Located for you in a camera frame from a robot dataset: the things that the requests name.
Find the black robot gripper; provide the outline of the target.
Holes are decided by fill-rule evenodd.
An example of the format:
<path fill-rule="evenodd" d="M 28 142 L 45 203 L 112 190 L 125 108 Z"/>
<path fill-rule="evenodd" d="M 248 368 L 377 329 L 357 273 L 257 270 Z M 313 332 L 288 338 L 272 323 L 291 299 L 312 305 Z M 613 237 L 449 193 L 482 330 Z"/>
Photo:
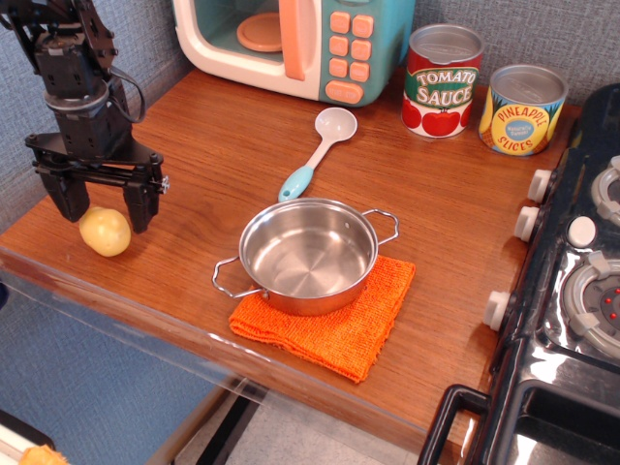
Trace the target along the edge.
<path fill-rule="evenodd" d="M 85 182 L 123 187 L 133 231 L 146 232 L 159 212 L 159 194 L 170 187 L 163 157 L 133 138 L 133 123 L 107 89 L 69 99 L 46 91 L 44 97 L 58 131 L 31 134 L 25 143 L 60 214 L 75 223 L 87 211 Z"/>

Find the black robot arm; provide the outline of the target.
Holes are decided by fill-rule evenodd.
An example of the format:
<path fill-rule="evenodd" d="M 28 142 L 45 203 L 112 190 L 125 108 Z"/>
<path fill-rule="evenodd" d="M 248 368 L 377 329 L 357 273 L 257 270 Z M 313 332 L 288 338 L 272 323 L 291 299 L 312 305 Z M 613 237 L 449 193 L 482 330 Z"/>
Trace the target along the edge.
<path fill-rule="evenodd" d="M 90 183 L 123 192 L 135 233 L 147 230 L 169 186 L 161 154 L 140 144 L 133 127 L 145 114 L 130 113 L 125 82 L 113 65 L 114 35 L 90 1 L 4 1 L 1 23 L 15 33 L 45 85 L 56 133 L 31 134 L 25 144 L 33 166 L 62 216 L 80 220 L 90 206 Z"/>

